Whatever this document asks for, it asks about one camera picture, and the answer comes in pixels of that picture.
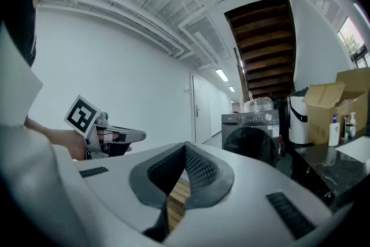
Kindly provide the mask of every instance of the white bottle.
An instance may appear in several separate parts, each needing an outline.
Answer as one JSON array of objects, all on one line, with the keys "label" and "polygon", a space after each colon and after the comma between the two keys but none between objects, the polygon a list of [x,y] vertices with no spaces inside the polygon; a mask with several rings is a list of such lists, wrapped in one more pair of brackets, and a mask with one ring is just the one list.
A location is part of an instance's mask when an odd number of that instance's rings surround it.
[{"label": "white bottle", "polygon": [[354,119],[354,115],[356,112],[351,112],[351,119],[349,123],[352,125],[349,127],[349,137],[354,138],[356,135],[356,120]]},{"label": "white bottle", "polygon": [[329,146],[336,146],[339,143],[339,130],[341,125],[336,121],[336,116],[333,115],[333,123],[329,127]]}]

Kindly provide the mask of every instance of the ceiling light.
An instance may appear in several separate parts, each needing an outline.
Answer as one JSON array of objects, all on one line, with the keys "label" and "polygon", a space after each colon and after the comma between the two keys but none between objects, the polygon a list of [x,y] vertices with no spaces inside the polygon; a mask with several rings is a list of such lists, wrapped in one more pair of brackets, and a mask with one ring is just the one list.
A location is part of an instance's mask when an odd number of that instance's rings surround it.
[{"label": "ceiling light", "polygon": [[225,73],[222,71],[222,69],[217,69],[216,72],[217,72],[218,75],[220,75],[220,77],[222,78],[222,80],[224,82],[228,82],[229,81],[228,78],[227,78],[227,76],[225,75]]}]

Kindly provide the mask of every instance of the spray bottle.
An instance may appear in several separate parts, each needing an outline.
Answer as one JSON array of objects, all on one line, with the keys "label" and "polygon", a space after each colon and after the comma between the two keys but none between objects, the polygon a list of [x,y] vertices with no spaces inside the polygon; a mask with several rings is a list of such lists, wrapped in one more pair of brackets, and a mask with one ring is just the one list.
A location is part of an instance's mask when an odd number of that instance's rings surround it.
[{"label": "spray bottle", "polygon": [[329,146],[336,146],[339,143],[339,130],[341,125],[336,121],[336,116],[333,115],[334,119],[329,127]]}]

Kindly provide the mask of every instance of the white wall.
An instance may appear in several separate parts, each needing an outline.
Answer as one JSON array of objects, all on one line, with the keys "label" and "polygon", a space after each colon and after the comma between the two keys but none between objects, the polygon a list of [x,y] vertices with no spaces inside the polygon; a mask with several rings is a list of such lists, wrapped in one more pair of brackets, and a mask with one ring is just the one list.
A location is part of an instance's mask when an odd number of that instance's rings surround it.
[{"label": "white wall", "polygon": [[[80,94],[107,111],[110,124],[146,131],[134,151],[193,140],[191,94],[184,92],[191,70],[157,45],[98,18],[47,9],[38,10],[36,35],[32,69],[44,86],[30,118],[69,128],[63,119]],[[225,109],[218,92],[224,93],[211,84],[209,90],[217,95],[210,100],[216,117]]]},{"label": "white wall", "polygon": [[290,0],[297,40],[294,84],[332,83],[337,72],[350,69],[342,44],[330,26],[305,0]]},{"label": "white wall", "polygon": [[221,115],[232,113],[230,98],[221,90],[208,83],[211,136],[221,131]]}]

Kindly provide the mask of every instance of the control panel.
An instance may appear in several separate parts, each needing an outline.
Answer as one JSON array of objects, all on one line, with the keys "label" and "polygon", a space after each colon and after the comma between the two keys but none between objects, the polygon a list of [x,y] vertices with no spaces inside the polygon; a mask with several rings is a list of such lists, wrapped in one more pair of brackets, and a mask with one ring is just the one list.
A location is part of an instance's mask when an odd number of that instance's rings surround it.
[{"label": "control panel", "polygon": [[222,115],[222,122],[225,124],[263,123],[265,125],[273,121],[279,121],[279,112],[277,110]]},{"label": "control panel", "polygon": [[244,116],[244,117],[239,118],[239,121],[241,123],[257,122],[257,121],[272,121],[272,120],[273,120],[273,116],[270,113],[250,115],[250,116]]}]

